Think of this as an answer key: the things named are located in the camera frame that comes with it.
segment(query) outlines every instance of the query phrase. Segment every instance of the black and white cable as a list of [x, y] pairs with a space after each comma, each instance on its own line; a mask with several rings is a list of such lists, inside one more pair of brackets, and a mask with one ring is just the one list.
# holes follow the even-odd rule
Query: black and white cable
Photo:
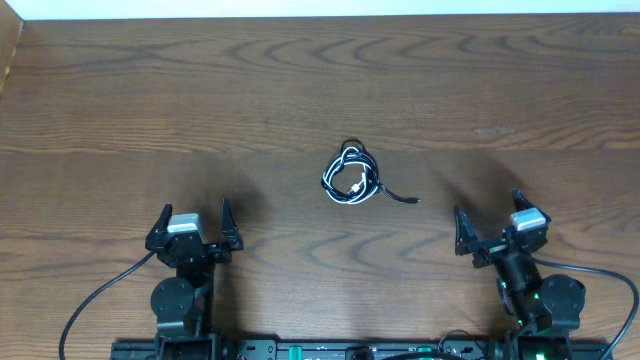
[[[362, 178], [359, 182], [353, 184], [345, 194], [333, 187], [333, 179], [344, 170], [345, 166], [349, 165], [362, 166]], [[420, 199], [414, 197], [404, 198], [398, 196], [387, 189], [380, 182], [380, 173], [376, 160], [367, 152], [362, 141], [358, 139], [347, 139], [342, 143], [340, 153], [331, 159], [327, 170], [322, 174], [322, 187], [327, 192], [327, 195], [339, 204], [360, 204], [379, 192], [406, 204], [417, 204], [420, 201]]]

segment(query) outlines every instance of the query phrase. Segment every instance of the white wall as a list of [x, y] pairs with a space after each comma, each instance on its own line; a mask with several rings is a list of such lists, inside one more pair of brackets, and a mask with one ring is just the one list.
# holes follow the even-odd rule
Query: white wall
[[640, 0], [7, 0], [25, 20], [640, 12]]

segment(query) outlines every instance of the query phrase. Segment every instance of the black cable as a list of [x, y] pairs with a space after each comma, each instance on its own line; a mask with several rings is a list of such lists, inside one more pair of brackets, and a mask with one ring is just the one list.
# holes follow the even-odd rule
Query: black cable
[[447, 342], [447, 338], [455, 333], [462, 333], [465, 335], [468, 335], [469, 337], [471, 337], [471, 341], [473, 341], [474, 344], [476, 344], [476, 346], [478, 347], [478, 349], [480, 349], [480, 351], [482, 351], [482, 356], [477, 358], [476, 360], [480, 360], [480, 359], [484, 359], [487, 349], [480, 345], [479, 342], [476, 341], [476, 339], [473, 337], [473, 335], [471, 335], [468, 331], [462, 330], [462, 329], [453, 329], [453, 330], [449, 330], [447, 331], [446, 334], [444, 334], [444, 336], [442, 337], [442, 339], [440, 339], [440, 341], [438, 342], [438, 351], [444, 353], [444, 343]]
[[421, 359], [421, 358], [443, 359], [443, 360], [467, 360], [465, 358], [461, 358], [460, 356], [446, 354], [446, 353], [437, 352], [437, 351], [411, 352], [406, 354], [389, 356], [382, 360], [411, 360], [411, 359]]
[[[348, 143], [354, 144], [345, 148]], [[347, 165], [361, 165], [363, 172], [362, 180], [354, 184], [351, 190], [345, 194], [333, 187], [333, 177], [342, 172]], [[322, 174], [321, 184], [329, 197], [339, 204], [359, 204], [379, 192], [406, 204], [417, 204], [420, 201], [420, 199], [414, 197], [404, 198], [398, 196], [387, 189], [380, 182], [380, 173], [376, 160], [369, 154], [362, 141], [358, 139], [347, 139], [342, 143], [340, 153], [331, 159], [327, 170]]]
[[89, 297], [85, 301], [83, 301], [82, 304], [80, 304], [80, 306], [78, 306], [78, 308], [73, 313], [73, 315], [71, 315], [71, 318], [67, 322], [67, 326], [64, 327], [64, 330], [62, 331], [62, 335], [60, 336], [60, 345], [58, 346], [58, 354], [60, 355], [60, 360], [64, 360], [64, 343], [67, 341], [67, 335], [69, 335], [69, 330], [71, 330], [71, 325], [73, 325], [73, 322], [76, 321], [76, 318], [78, 317], [78, 315], [80, 315], [80, 312], [84, 310], [84, 308], [87, 307], [87, 305], [89, 305], [91, 300], [95, 299], [96, 296], [100, 295], [101, 292], [105, 291], [106, 289], [111, 287], [111, 285], [117, 283], [118, 281], [124, 279], [127, 275], [136, 271], [140, 266], [144, 265], [144, 263], [146, 263], [147, 260], [151, 259], [151, 257], [155, 255], [155, 253], [156, 253], [155, 251], [149, 252], [147, 256], [142, 258], [142, 260], [138, 261], [129, 270], [123, 272], [122, 274], [113, 278], [108, 283], [99, 287], [98, 290], [94, 291], [93, 294], [89, 295]]
[[627, 330], [629, 330], [629, 328], [631, 327], [631, 322], [636, 317], [636, 313], [638, 312], [638, 303], [640, 302], [640, 300], [638, 296], [638, 288], [636, 288], [636, 285], [633, 283], [633, 281], [631, 281], [631, 279], [629, 279], [628, 277], [622, 274], [618, 274], [617, 272], [613, 272], [609, 270], [595, 269], [595, 268], [575, 266], [575, 265], [565, 265], [565, 264], [554, 263], [551, 261], [536, 259], [529, 255], [525, 255], [525, 256], [528, 256], [536, 264], [540, 264], [543, 266], [548, 266], [556, 269], [582, 271], [582, 272], [591, 273], [591, 274], [606, 275], [612, 278], [616, 278], [618, 280], [622, 280], [627, 285], [629, 285], [629, 287], [631, 288], [631, 291], [633, 292], [633, 306], [631, 307], [631, 312], [629, 313], [629, 317], [627, 317], [627, 320], [624, 322], [624, 325], [622, 325], [622, 329], [620, 329], [620, 331], [618, 332], [618, 335], [616, 335], [616, 337], [613, 338], [613, 341], [611, 342], [611, 344], [609, 344], [604, 349], [604, 352], [600, 356], [600, 360], [606, 359], [607, 356], [609, 356], [613, 351], [613, 348], [615, 348], [616, 345], [618, 345], [618, 343], [620, 342], [624, 334], [627, 332]]

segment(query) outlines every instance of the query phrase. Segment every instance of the green led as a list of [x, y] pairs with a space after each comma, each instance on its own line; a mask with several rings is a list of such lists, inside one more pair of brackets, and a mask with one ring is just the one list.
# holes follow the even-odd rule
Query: green led
[[302, 346], [289, 347], [289, 360], [302, 360]]
[[[421, 346], [418, 348], [418, 352], [431, 352], [431, 348], [428, 346]], [[419, 360], [433, 360], [433, 358], [420, 358]]]

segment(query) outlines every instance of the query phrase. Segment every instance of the table surface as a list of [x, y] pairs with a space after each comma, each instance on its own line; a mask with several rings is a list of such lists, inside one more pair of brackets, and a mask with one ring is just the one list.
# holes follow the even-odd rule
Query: table surface
[[[452, 218], [460, 204], [482, 235], [497, 234], [513, 186], [553, 218], [540, 258], [640, 282], [639, 24], [26, 23], [0, 105], [0, 358], [55, 358], [75, 308], [145, 255], [165, 203], [199, 212], [218, 240], [224, 195], [246, 245], [216, 269], [213, 322], [230, 331], [425, 339], [515, 326], [495, 271], [454, 255]], [[350, 136], [391, 190], [423, 201], [333, 203], [320, 177]], [[149, 297], [172, 275], [154, 259], [99, 296], [68, 358], [151, 338]], [[587, 286], [574, 336], [611, 340], [631, 292], [572, 275]], [[638, 326], [615, 354], [640, 356]]]

